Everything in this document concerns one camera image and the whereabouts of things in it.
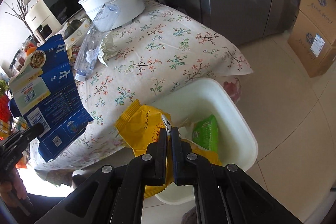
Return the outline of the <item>person's left hand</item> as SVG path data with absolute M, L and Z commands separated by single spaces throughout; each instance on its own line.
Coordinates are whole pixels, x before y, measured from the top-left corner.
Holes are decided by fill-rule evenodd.
M 15 189 L 17 193 L 17 199 L 26 199 L 27 191 L 26 187 L 23 184 L 23 180 L 19 176 L 19 173 L 16 168 L 11 171 L 12 180 L 1 182 L 1 198 L 5 202 L 5 204 L 9 207 L 16 208 L 17 203 L 15 200 L 10 197 L 10 193 L 12 192 L 12 188 Z

